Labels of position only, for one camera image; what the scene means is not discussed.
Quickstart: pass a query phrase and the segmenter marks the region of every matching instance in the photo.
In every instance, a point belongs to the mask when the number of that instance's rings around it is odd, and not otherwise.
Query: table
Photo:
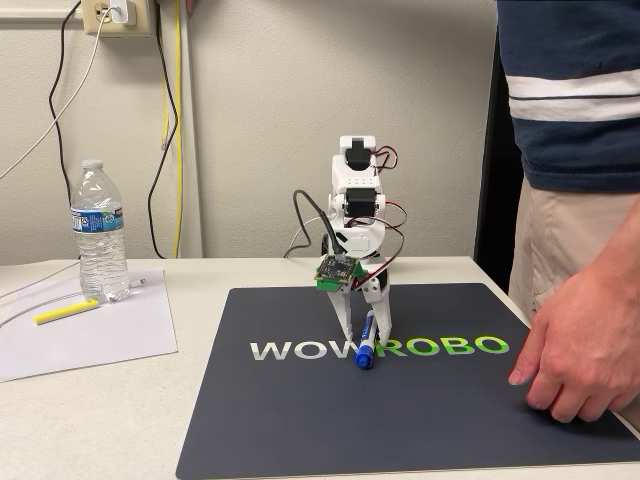
[[[0,267],[0,294],[70,263]],[[129,261],[132,269],[157,266],[165,269],[179,353],[0,384],[2,480],[174,479],[227,292],[234,287],[312,286],[317,259]],[[75,268],[70,269],[60,278],[75,274]],[[484,283],[525,321],[513,302],[470,258],[401,258],[394,263],[391,275],[396,284]],[[6,315],[10,300],[0,300],[0,318]],[[640,462],[360,478],[637,480]]]

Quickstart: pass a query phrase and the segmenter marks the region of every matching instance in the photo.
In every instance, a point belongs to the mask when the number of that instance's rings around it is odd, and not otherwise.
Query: cable
[[[131,284],[129,285],[129,288],[138,288],[138,287],[142,287],[147,283],[147,280],[145,278],[142,278],[140,280],[136,280],[135,282],[131,282]],[[39,303],[38,305],[34,305],[32,307],[29,307],[25,310],[22,310],[19,313],[16,313],[14,315],[11,315],[9,318],[7,318],[6,320],[4,320],[2,323],[0,323],[0,328],[2,328],[4,325],[6,325],[7,323],[9,323],[11,320],[15,320],[18,317],[21,317],[22,315],[24,315],[25,313],[29,313],[33,310],[35,310],[36,308],[40,308],[40,307],[44,307],[45,305],[49,305],[50,303],[53,302],[57,302],[58,300],[65,300],[67,298],[72,298],[72,297],[77,297],[79,295],[82,295],[82,292],[76,292],[76,293],[70,293],[69,295],[63,295],[61,297],[58,298],[54,298],[51,300],[47,300],[46,302],[42,302]]]
[[[368,274],[362,280],[360,280],[357,283],[355,283],[353,285],[353,289],[354,290],[358,290],[365,283],[367,283],[369,280],[371,280],[372,278],[376,278],[378,275],[380,275],[382,272],[384,272],[387,268],[389,268],[389,265],[391,265],[391,263],[396,258],[398,258],[398,255],[400,255],[400,252],[402,252],[402,248],[404,247],[404,234],[400,230],[398,230],[397,227],[391,225],[389,222],[387,222],[386,220],[384,220],[382,218],[378,218],[378,217],[357,217],[357,218],[352,218],[351,220],[349,220],[349,223],[347,223],[347,227],[350,226],[353,222],[355,222],[357,220],[360,220],[362,218],[366,218],[366,219],[369,219],[369,220],[375,220],[376,222],[384,223],[386,226],[388,226],[389,228],[391,228],[392,230],[397,232],[400,235],[400,237],[402,237],[402,243],[400,244],[400,248],[398,248],[398,250],[393,255],[393,257],[391,257],[389,260],[387,260],[385,263],[383,263],[382,266],[379,269],[377,269],[375,272],[372,272],[372,273]]]
[[[331,216],[329,221],[333,220],[335,217],[336,217],[335,215]],[[310,223],[315,222],[316,220],[320,220],[320,217],[313,217],[311,220],[307,220],[306,222],[304,222],[304,226],[306,227]],[[291,240],[291,244],[289,245],[289,248],[293,247],[293,244],[296,243],[296,239],[298,238],[298,235],[300,235],[300,232],[302,232],[302,227],[300,227],[296,232],[296,234],[294,235],[293,240]]]
[[[53,87],[51,88],[51,93],[49,93],[49,108],[51,109],[51,115],[53,118],[56,118],[56,111],[53,108],[53,95],[56,93],[56,88],[58,88],[58,82],[60,81],[60,76],[62,75],[62,67],[64,66],[64,30],[67,26],[67,22],[76,13],[76,10],[80,7],[82,2],[76,3],[69,14],[62,21],[62,26],[60,27],[60,65],[58,66],[58,74],[56,75],[56,81],[53,82]],[[56,130],[58,132],[58,149],[60,150],[60,168],[62,169],[62,176],[64,177],[64,183],[67,186],[67,198],[69,199],[69,205],[71,205],[71,185],[69,184],[69,177],[67,176],[67,171],[64,168],[64,150],[62,148],[62,132],[60,131],[60,124],[56,122]]]
[[[175,11],[176,11],[176,103],[177,107],[177,117],[176,123],[178,125],[178,133],[176,136],[176,156],[177,156],[177,164],[178,164],[178,205],[176,208],[176,231],[173,240],[173,251],[175,258],[178,258],[178,250],[180,248],[180,236],[182,234],[182,203],[183,203],[183,175],[182,175],[182,45],[180,42],[180,0],[175,0]]]
[[[158,245],[156,244],[156,235],[153,230],[153,213],[151,212],[151,199],[153,197],[153,192],[156,189],[156,185],[158,184],[158,178],[160,178],[160,173],[162,172],[162,167],[164,166],[164,161],[167,158],[167,153],[169,152],[169,146],[173,141],[173,136],[176,133],[178,128],[178,111],[176,109],[176,104],[173,101],[173,95],[171,94],[171,85],[169,82],[169,74],[167,73],[167,63],[164,59],[164,51],[162,50],[162,25],[160,22],[160,6],[156,5],[156,28],[157,28],[157,37],[158,37],[158,51],[160,52],[160,60],[162,61],[162,71],[164,72],[164,81],[167,86],[167,93],[169,94],[169,100],[171,102],[171,108],[173,108],[173,116],[175,118],[175,123],[173,124],[173,129],[171,130],[171,134],[169,135],[169,140],[167,141],[167,147],[164,152],[162,152],[162,158],[160,160],[160,165],[158,166],[158,171],[156,173],[156,177],[153,180],[153,185],[151,185],[151,190],[149,190],[149,196],[147,197],[147,211],[149,213],[149,227],[151,228],[151,241],[153,242],[153,249],[156,252],[158,257],[164,259],[160,252],[158,251]]]
[[[296,245],[295,247],[289,248],[289,250],[287,250],[284,253],[282,258],[289,258],[289,254],[292,251],[297,250],[299,248],[309,248],[312,245],[311,237],[309,236],[309,232],[307,232],[307,227],[302,221],[302,215],[300,214],[300,206],[298,205],[298,195],[302,195],[303,197],[305,197],[307,201],[311,204],[313,209],[316,212],[318,212],[318,216],[322,220],[322,223],[324,223],[324,227],[327,230],[327,233],[329,234],[329,239],[331,240],[331,246],[333,248],[333,252],[336,254],[346,253],[347,251],[344,249],[344,247],[342,247],[342,245],[338,243],[336,232],[333,231],[333,228],[331,227],[331,223],[329,223],[329,219],[327,218],[326,213],[322,211],[322,209],[318,206],[316,202],[313,201],[313,199],[309,196],[307,192],[305,192],[304,190],[296,190],[295,192],[293,192],[293,206],[296,209],[296,215],[298,216],[298,222],[300,223],[300,228],[302,229],[304,236],[307,237],[307,244]]]
[[[402,220],[402,222],[400,222],[398,225],[394,225],[395,228],[400,228],[401,226],[403,226],[405,223],[407,223],[407,219],[409,218],[409,214],[407,214],[407,211],[402,208],[400,205],[398,205],[396,202],[389,202],[387,201],[387,205],[391,205],[392,207],[397,208],[398,210],[400,210],[403,214],[404,214],[404,219]]]
[[[89,72],[91,71],[91,66],[93,65],[93,60],[96,58],[96,52],[98,51],[98,43],[100,41],[100,33],[102,32],[102,26],[104,25],[104,20],[107,17],[107,14],[111,10],[114,10],[115,8],[116,7],[109,7],[104,12],[104,15],[102,15],[102,19],[100,20],[100,26],[98,27],[98,34],[96,35],[96,43],[95,43],[95,46],[93,47],[93,53],[91,54],[91,60],[89,61],[89,67],[87,68],[87,72],[84,74],[84,77],[82,78],[82,81],[80,82],[80,85],[78,85],[78,88],[76,89],[75,93],[71,96],[71,98],[69,99],[67,104],[63,107],[63,109],[60,110],[60,113],[53,120],[53,123],[49,126],[47,131],[44,132],[44,134],[40,137],[40,139],[29,150],[27,150],[25,152],[25,154],[22,155],[22,157],[20,157],[18,159],[17,162],[15,162],[13,165],[11,165],[2,175],[0,175],[0,180],[2,180],[4,177],[6,177],[11,170],[16,168],[25,158],[27,158],[27,156],[29,156],[29,154],[31,152],[33,152],[36,149],[36,147],[38,145],[40,145],[42,143],[42,141],[45,139],[45,137],[49,134],[49,132],[53,129],[53,127],[58,123],[58,120],[60,119],[62,114],[64,114],[64,112],[67,111],[67,108],[69,108],[69,105],[71,105],[71,102],[73,102],[73,100],[76,98],[78,93],[80,93],[80,89],[84,85],[84,82],[87,80],[87,77],[89,76]]]
[[[68,266],[66,266],[66,267],[62,268],[62,269],[58,270],[57,272],[52,273],[52,274],[51,274],[51,275],[49,275],[48,277],[41,278],[40,280],[36,280],[35,282],[30,283],[29,285],[25,285],[24,287],[20,287],[20,288],[17,288],[17,289],[15,289],[15,290],[12,290],[12,291],[10,291],[10,292],[3,293],[2,295],[0,295],[0,298],[8,297],[8,296],[9,296],[9,295],[11,295],[12,293],[17,293],[17,292],[19,292],[19,291],[21,291],[21,290],[24,290],[25,288],[33,287],[33,286],[34,286],[34,285],[36,285],[37,283],[44,282],[45,280],[48,280],[49,278],[51,278],[51,277],[53,277],[53,276],[55,276],[55,275],[57,275],[57,274],[59,274],[59,273],[62,273],[62,272],[64,272],[65,270],[70,269],[71,267],[74,267],[74,266],[78,265],[79,263],[80,263],[80,262],[72,263],[71,265],[68,265]]]
[[[389,158],[391,157],[391,152],[393,152],[395,161],[393,162],[393,166],[392,167],[387,167],[387,162],[389,161]],[[393,170],[394,168],[396,168],[398,166],[398,152],[396,152],[396,149],[393,148],[393,147],[385,145],[384,147],[380,147],[375,152],[372,152],[372,154],[375,155],[376,157],[380,157],[382,155],[386,155],[384,161],[382,162],[382,165],[377,167],[378,173],[380,173],[382,170]]]
[[[11,315],[5,321],[0,323],[0,328],[2,328],[4,325],[9,323],[11,320],[15,320],[16,318],[24,315],[25,313],[29,313],[32,310],[35,310],[36,308],[44,307],[45,305],[49,305],[50,303],[57,302],[58,300],[64,300],[66,298],[71,298],[71,297],[77,297],[78,295],[82,295],[82,292],[70,293],[69,295],[63,295],[62,297],[54,298],[52,300],[47,300],[46,302],[42,302],[42,303],[39,303],[38,305],[34,305],[33,307],[29,307],[26,310],[22,310],[20,313],[16,313],[14,315]]]

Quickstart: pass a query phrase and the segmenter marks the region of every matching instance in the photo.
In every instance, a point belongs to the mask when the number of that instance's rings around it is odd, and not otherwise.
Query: navy t-shirt
[[[640,0],[497,3],[531,185],[640,192]]]

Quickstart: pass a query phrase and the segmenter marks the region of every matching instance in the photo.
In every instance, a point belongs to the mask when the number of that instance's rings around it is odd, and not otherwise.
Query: plastic bottle
[[[124,223],[118,189],[101,160],[84,160],[71,197],[73,230],[80,249],[80,285],[87,299],[119,302],[129,296]]]

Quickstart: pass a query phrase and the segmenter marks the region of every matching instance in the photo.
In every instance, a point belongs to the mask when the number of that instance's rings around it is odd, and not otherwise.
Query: wall outlet
[[[155,0],[128,0],[135,5],[135,25],[116,23],[111,18],[111,13],[102,26],[101,37],[153,37],[156,34],[156,8]],[[84,33],[96,35],[100,26],[100,19],[105,10],[109,8],[109,0],[82,0],[82,18],[84,21]]]

